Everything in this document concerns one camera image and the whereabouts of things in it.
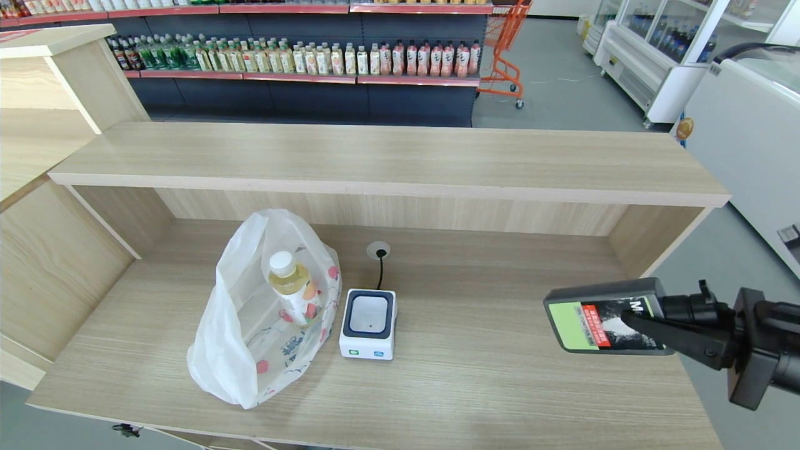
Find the white bottle cap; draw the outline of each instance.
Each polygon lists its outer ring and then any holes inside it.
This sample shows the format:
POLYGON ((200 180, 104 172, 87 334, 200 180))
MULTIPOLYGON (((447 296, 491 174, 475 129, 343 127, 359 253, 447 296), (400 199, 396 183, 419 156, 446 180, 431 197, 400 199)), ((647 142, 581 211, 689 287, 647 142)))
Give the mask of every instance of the white bottle cap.
POLYGON ((294 258, 288 251, 279 251, 270 258, 270 270, 281 278, 291 275, 295 267, 294 258))

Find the orange shopping cart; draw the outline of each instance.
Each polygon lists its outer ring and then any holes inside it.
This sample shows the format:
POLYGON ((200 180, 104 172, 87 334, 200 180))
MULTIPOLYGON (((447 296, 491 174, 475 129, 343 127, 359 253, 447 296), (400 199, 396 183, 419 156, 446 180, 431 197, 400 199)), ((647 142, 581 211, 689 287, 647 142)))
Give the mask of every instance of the orange shopping cart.
POLYGON ((532 2, 532 0, 517 0, 511 5, 498 5, 498 2, 495 1, 494 12, 486 23, 485 43, 493 49, 492 72, 489 76, 481 77, 481 83, 489 83, 489 86, 479 87, 478 92, 515 97, 518 110, 525 106, 525 102, 522 101, 525 87, 519 81, 522 72, 519 67, 503 58, 503 53, 511 50, 511 46, 514 45, 514 40, 522 27, 522 22, 528 16, 532 2), (510 82, 510 91, 494 89, 496 82, 510 82))

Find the shelf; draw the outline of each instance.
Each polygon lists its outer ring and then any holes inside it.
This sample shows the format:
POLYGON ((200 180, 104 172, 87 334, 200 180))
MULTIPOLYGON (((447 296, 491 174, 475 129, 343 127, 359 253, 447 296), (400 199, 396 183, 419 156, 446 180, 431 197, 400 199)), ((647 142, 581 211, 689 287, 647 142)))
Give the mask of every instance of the shelf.
POLYGON ((294 81, 294 82, 329 82, 334 84, 355 84, 355 75, 308 75, 308 74, 263 74, 246 72, 245 80, 294 81))
POLYGON ((81 11, 59 14, 37 14, 19 19, 19 25, 35 25, 37 23, 70 22, 73 20, 106 20, 108 13, 95 11, 81 11))
POLYGON ((436 3, 354 3, 351 13, 386 14, 492 14, 494 5, 439 5, 436 3))
POLYGON ((268 3, 265 5, 220 5, 220 14, 347 14, 349 6, 268 3))
POLYGON ((109 11, 109 18, 121 17, 147 17, 147 16, 169 16, 183 14, 219 14, 219 6, 176 6, 174 8, 147 8, 144 10, 120 10, 109 11))
POLYGON ((469 78, 458 77, 411 77, 408 75, 393 76, 393 75, 359 75, 358 84, 401 84, 401 85, 415 85, 415 86, 466 86, 478 87, 481 84, 481 79, 478 76, 470 76, 469 78))

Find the counter top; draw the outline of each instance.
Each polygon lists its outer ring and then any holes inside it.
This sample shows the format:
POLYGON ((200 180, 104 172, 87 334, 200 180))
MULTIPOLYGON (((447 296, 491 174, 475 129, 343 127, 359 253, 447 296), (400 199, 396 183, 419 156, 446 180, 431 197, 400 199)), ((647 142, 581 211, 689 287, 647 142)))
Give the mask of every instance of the counter top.
POLYGON ((720 207, 669 135, 247 123, 120 123, 57 183, 720 207))
POLYGON ((608 239, 314 227, 343 291, 375 283, 385 239, 398 292, 396 357, 351 360, 334 336, 308 371, 250 410, 194 383, 186 350, 238 223, 176 220, 70 341, 29 404, 82 416, 272 442, 385 450, 720 449, 677 356, 564 352, 542 299, 621 279, 608 239))
POLYGON ((114 34, 110 23, 0 33, 0 59, 54 56, 114 34))

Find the white plastic bag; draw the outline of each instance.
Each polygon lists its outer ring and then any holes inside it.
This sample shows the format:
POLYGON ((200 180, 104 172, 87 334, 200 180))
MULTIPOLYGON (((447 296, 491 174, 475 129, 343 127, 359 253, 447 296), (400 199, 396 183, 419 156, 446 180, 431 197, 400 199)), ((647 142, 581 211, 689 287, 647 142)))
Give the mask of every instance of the white plastic bag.
POLYGON ((287 210, 253 213, 217 263, 217 283, 186 355, 194 381, 249 409, 299 378, 330 335, 342 290, 338 267, 336 252, 303 219, 287 210), (322 300, 322 314, 305 328, 282 310, 262 271, 262 261, 281 250, 308 268, 322 300))

